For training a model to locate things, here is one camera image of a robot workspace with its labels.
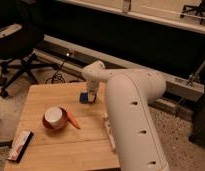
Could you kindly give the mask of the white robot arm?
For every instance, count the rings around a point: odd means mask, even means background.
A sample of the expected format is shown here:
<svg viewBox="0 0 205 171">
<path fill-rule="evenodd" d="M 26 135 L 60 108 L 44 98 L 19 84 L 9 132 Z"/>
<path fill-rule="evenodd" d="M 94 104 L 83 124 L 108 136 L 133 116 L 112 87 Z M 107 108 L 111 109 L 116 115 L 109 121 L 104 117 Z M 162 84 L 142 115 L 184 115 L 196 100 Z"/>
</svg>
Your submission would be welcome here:
<svg viewBox="0 0 205 171">
<path fill-rule="evenodd" d="M 121 171 L 170 171 L 148 107 L 166 91 L 163 75 L 152 69 L 107 69 L 95 61 L 82 76 L 92 97 L 106 83 L 106 111 Z"/>
</svg>

